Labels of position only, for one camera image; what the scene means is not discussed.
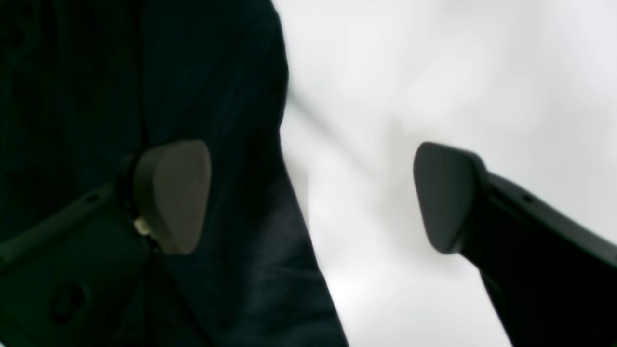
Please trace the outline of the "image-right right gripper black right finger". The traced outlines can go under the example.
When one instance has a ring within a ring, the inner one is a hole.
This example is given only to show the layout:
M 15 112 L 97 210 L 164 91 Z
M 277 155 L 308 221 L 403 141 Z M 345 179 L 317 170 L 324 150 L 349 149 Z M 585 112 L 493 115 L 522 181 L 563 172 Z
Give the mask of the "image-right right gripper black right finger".
M 614 347 L 617 249 L 476 154 L 424 142 L 414 182 L 430 244 L 480 271 L 514 347 Z

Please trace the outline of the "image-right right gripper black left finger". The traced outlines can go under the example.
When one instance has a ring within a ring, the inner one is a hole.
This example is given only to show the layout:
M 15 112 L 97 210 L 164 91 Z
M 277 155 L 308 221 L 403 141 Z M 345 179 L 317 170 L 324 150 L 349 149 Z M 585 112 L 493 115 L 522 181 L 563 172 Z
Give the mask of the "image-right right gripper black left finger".
M 163 255 L 198 246 L 212 165 L 201 140 L 129 156 L 115 181 L 1 243 L 3 347 L 146 347 Z

